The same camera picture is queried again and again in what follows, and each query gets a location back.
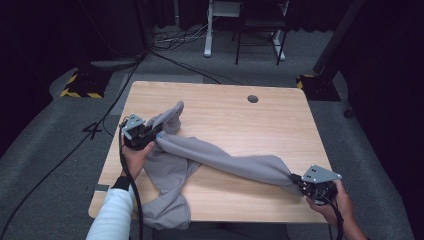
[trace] cord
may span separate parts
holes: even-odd
[[[206,37],[206,35],[201,35],[201,36],[198,36],[198,37],[196,37],[196,36],[197,36],[197,34],[204,32],[205,28],[207,26],[208,26],[208,24],[204,25],[203,27],[199,28],[198,30],[191,31],[191,32],[194,32],[193,34],[191,34],[191,36],[188,36],[189,35],[188,31],[185,31],[185,33],[182,36],[178,36],[179,33],[181,32],[181,31],[178,31],[173,37],[168,37],[167,33],[158,33],[158,35],[165,34],[166,37],[165,38],[160,37],[158,40],[153,40],[151,42],[151,47],[152,47],[152,49],[154,49],[156,51],[175,50],[178,47],[180,47],[181,45],[183,45],[184,43],[191,43],[191,42],[199,40],[200,38]],[[158,46],[158,43],[167,43],[167,42],[169,42],[168,47]]]
[[[113,134],[112,134],[112,133],[110,133],[110,132],[106,129],[105,121],[106,121],[106,118],[105,118],[105,119],[103,120],[103,122],[102,122],[103,129],[105,130],[105,132],[106,132],[107,134],[109,134],[109,136],[113,137]]]
[[[131,71],[128,74],[128,78],[126,83],[124,84],[124,86],[121,88],[121,90],[118,93],[118,97],[115,99],[115,101],[112,103],[112,105],[109,107],[109,109],[107,110],[107,112],[103,115],[103,117],[100,119],[100,121],[98,121],[96,124],[96,127],[94,127],[89,133],[87,133],[87,135],[85,135],[80,142],[58,163],[56,164],[56,166],[54,166],[25,196],[24,198],[19,202],[19,204],[15,207],[15,209],[13,210],[12,214],[9,216],[9,218],[7,219],[1,235],[0,235],[0,240],[4,239],[4,236],[6,234],[6,231],[10,225],[10,223],[12,222],[13,217],[16,215],[16,213],[18,212],[18,210],[21,208],[21,206],[24,204],[24,202],[29,198],[29,196],[57,169],[59,168],[83,143],[84,141],[93,133],[93,131],[95,131],[95,129],[97,129],[97,127],[99,126],[100,123],[102,123],[105,118],[107,117],[107,115],[109,115],[110,111],[112,111],[113,107],[116,105],[116,103],[118,102],[119,98],[121,97],[122,93],[124,92],[124,89],[126,88],[126,86],[128,85],[131,76],[133,75],[135,69],[137,69],[137,67],[140,65],[141,61],[138,61],[136,65],[133,66],[133,68],[131,69]]]
[[[207,78],[209,78],[209,79],[213,80],[214,82],[216,82],[216,83],[218,83],[218,84],[222,84],[222,83],[221,83],[220,81],[218,81],[216,78],[213,78],[213,77],[211,77],[211,76],[209,76],[209,75],[206,75],[206,74],[204,74],[204,73],[202,73],[202,72],[200,72],[200,71],[207,72],[207,73],[209,73],[209,74],[213,74],[213,75],[217,75],[217,76],[221,76],[221,77],[224,77],[224,78],[226,78],[226,79],[228,79],[228,80],[230,80],[230,81],[233,81],[233,82],[235,82],[235,83],[238,83],[238,84],[240,84],[240,85],[243,85],[241,82],[238,82],[238,81],[233,80],[233,79],[231,79],[231,78],[228,78],[228,77],[225,77],[225,76],[222,76],[222,75],[216,74],[216,73],[211,73],[211,72],[208,72],[208,71],[206,71],[206,70],[203,70],[203,69],[200,69],[200,68],[196,68],[196,67],[190,66],[190,65],[188,65],[188,64],[186,64],[186,63],[181,63],[181,62],[175,61],[175,60],[173,60],[173,59],[170,59],[170,58],[167,58],[167,57],[165,57],[165,56],[162,56],[162,55],[160,55],[160,54],[158,54],[158,53],[156,53],[156,52],[154,52],[154,51],[150,51],[150,53],[152,53],[154,56],[156,56],[156,57],[158,57],[158,58],[164,59],[164,60],[166,60],[166,61],[168,61],[168,62],[171,62],[171,63],[173,63],[173,64],[175,64],[175,65],[178,65],[178,66],[180,66],[180,67],[182,67],[182,68],[185,68],[185,69],[190,70],[190,71],[192,71],[192,72],[198,73],[198,74],[200,74],[200,75],[202,75],[202,76],[204,76],[204,77],[207,77]]]
[[[94,64],[92,63],[92,65],[96,69],[99,69],[101,71],[116,72],[116,71],[121,71],[121,70],[133,67],[135,64],[137,64],[138,61],[142,61],[146,55],[147,55],[147,51],[144,51],[140,54],[140,56],[138,56],[132,62],[129,62],[129,63],[115,64],[115,65],[111,65],[111,66],[96,65],[95,63]]]
[[[138,188],[137,185],[135,184],[134,179],[131,176],[131,173],[128,169],[128,165],[127,165],[127,160],[125,158],[125,155],[122,154],[122,148],[124,147],[122,145],[122,127],[124,124],[121,124],[119,126],[119,158],[121,160],[121,166],[122,169],[125,172],[125,175],[127,175],[128,181],[130,182],[130,185],[133,189],[134,192],[134,196],[135,196],[135,200],[137,203],[137,210],[138,210],[138,238],[140,240],[143,240],[143,208],[141,206],[141,200],[140,200],[140,194],[138,193]]]
[[[330,239],[333,240],[333,231],[331,230],[331,224],[328,224],[328,233],[330,234]]]
[[[338,207],[336,207],[327,197],[323,196],[324,199],[328,202],[328,204],[330,204],[331,208],[333,208],[334,213],[336,214],[336,218],[337,218],[337,238],[336,240],[342,240],[343,239],[343,217],[342,214],[340,213]]]

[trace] table leg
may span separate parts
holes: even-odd
[[[205,57],[211,57],[212,55],[212,17],[213,17],[213,0],[209,0],[208,31],[206,34],[205,52],[203,53]]]
[[[281,31],[278,30],[275,33],[274,38],[272,39],[272,44],[274,45],[275,52],[277,52],[277,56],[278,56],[278,53],[280,52],[280,46],[278,46],[281,43],[280,42],[280,33],[281,33]],[[286,59],[286,56],[284,55],[284,50],[283,50],[283,52],[281,53],[280,60],[284,61],[285,59]]]

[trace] black wall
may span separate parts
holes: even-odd
[[[150,8],[144,0],[0,0],[0,156],[52,101],[59,76],[147,50]]]
[[[423,9],[423,1],[365,1],[329,64],[347,81],[349,101],[402,196],[416,239],[424,239]]]

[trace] white sleeve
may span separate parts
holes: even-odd
[[[134,192],[119,188],[108,190],[103,206],[91,225],[87,239],[128,240]]]

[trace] black wristband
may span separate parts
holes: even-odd
[[[112,188],[119,188],[128,191],[130,188],[130,181],[128,181],[127,177],[120,176],[118,179],[116,179],[115,185],[113,185]]]

